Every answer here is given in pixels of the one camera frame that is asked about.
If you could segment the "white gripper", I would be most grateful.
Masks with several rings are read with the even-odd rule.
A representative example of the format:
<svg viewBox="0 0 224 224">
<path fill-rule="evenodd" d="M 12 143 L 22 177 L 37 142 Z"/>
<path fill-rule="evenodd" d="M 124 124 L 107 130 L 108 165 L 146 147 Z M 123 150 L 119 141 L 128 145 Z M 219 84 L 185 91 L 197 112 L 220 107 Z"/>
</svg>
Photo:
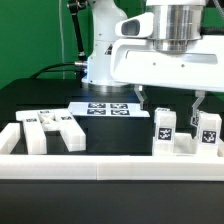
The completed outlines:
<svg viewBox="0 0 224 224">
<path fill-rule="evenodd" d="M 206 92 L 224 92 L 224 30 L 203 28 L 196 11 L 146 12 L 116 24 L 110 73 L 136 84 L 140 109 L 147 109 L 144 86 L 196 90 L 190 124 L 199 123 Z"/>
</svg>

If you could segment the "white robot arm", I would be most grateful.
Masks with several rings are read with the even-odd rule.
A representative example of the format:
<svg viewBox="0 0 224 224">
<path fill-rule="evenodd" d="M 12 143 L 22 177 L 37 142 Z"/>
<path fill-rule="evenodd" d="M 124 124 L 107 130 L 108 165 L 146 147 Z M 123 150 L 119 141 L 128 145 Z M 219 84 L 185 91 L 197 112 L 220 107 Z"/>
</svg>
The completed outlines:
<svg viewBox="0 0 224 224">
<path fill-rule="evenodd" d="M 197 93 L 191 124 L 207 91 L 224 92 L 224 27 L 204 27 L 209 0 L 146 0 L 129 18 L 114 0 L 87 0 L 93 15 L 93 52 L 83 82 L 105 90 L 127 84 Z"/>
</svg>

